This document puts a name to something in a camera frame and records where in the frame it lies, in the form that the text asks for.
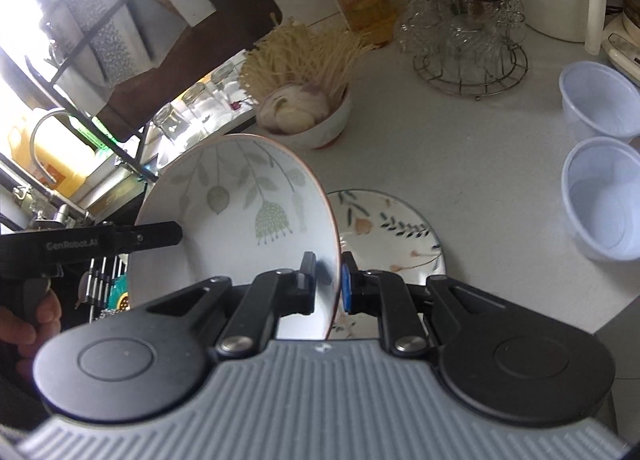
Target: white handle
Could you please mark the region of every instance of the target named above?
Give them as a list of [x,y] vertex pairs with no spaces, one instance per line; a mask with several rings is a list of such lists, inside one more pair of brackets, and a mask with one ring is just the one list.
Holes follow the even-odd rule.
[[607,0],[589,0],[587,15],[587,33],[584,38],[584,49],[592,55],[600,53],[602,29]]

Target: yellow detergent jug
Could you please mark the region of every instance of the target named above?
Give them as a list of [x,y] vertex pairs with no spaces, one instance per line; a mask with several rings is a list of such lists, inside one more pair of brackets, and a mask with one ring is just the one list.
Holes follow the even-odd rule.
[[82,142],[55,117],[45,120],[36,133],[35,150],[42,167],[53,177],[49,183],[31,161],[31,132],[45,110],[36,108],[14,124],[9,132],[12,158],[37,180],[69,198],[92,171],[94,150]]

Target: garlic bulb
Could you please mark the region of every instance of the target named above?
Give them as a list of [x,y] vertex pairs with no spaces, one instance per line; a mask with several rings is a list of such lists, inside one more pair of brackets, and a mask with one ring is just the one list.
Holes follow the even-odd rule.
[[319,87],[290,84],[278,88],[264,101],[256,121],[270,132],[293,135],[314,127],[328,116],[327,98]]

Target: screw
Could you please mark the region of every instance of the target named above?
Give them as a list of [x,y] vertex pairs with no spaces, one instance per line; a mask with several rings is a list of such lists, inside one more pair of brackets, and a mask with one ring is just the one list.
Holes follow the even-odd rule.
[[236,353],[245,352],[254,345],[254,340],[245,335],[233,335],[227,337],[220,344],[220,349],[223,352]]
[[413,353],[424,350],[427,346],[427,341],[417,335],[405,335],[399,338],[394,346],[399,352]]

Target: hand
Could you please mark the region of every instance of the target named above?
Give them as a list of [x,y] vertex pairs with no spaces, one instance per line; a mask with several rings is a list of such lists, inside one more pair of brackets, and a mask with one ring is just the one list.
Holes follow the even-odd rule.
[[31,367],[37,351],[46,341],[60,333],[60,316],[62,308],[52,290],[42,298],[36,309],[39,323],[37,329],[0,306],[0,341],[18,345],[18,353],[22,359],[18,361],[15,369],[26,380],[33,378]]

